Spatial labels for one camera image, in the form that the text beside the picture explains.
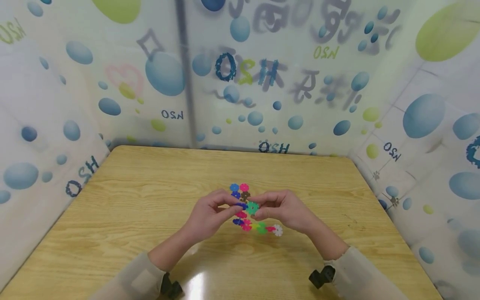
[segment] sleeve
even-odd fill
[[[334,261],[325,261],[335,269],[332,284],[345,300],[408,300],[360,251],[350,247]]]
[[[141,253],[90,300],[156,300],[165,274]]]

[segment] printed wallpaper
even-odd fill
[[[348,156],[443,298],[476,299],[479,0],[0,5],[2,286],[141,144]]]

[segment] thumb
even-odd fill
[[[263,221],[268,218],[277,219],[280,221],[280,208],[279,207],[262,207],[252,215],[255,221]]]
[[[216,223],[219,225],[225,223],[228,219],[233,217],[236,213],[241,212],[242,207],[241,206],[230,206],[227,209],[222,210],[221,212],[215,214],[214,220]]]

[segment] wooden table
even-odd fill
[[[410,300],[440,300],[347,158],[120,146],[42,240],[0,299],[87,299],[138,253],[185,222],[196,200],[246,182],[252,194],[291,189]],[[308,281],[322,259],[307,237],[245,232],[228,221],[171,274],[184,299],[338,299]]]

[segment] white flower piece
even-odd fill
[[[281,237],[283,234],[283,228],[279,224],[275,224],[273,225],[273,227],[275,227],[275,230],[273,231],[273,233],[276,236]]]

